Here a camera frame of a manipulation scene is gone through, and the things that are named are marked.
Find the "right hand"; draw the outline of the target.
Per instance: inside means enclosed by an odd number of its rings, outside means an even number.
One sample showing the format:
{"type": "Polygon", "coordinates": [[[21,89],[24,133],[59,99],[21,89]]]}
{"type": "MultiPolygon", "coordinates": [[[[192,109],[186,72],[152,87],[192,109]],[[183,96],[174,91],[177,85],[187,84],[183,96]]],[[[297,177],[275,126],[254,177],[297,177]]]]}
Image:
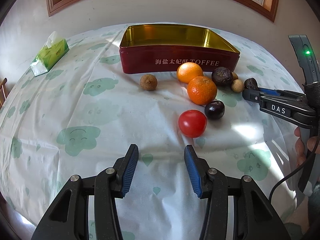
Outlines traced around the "right hand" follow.
{"type": "MultiPolygon", "coordinates": [[[[295,149],[297,152],[297,167],[302,165],[304,161],[306,160],[306,156],[304,154],[305,151],[305,144],[301,140],[301,135],[300,135],[300,128],[297,127],[294,131],[294,135],[298,138],[296,143],[295,143],[295,149]]],[[[308,140],[308,143],[306,144],[308,147],[308,150],[313,150],[315,143],[316,143],[317,137],[311,137],[308,140]]]]}

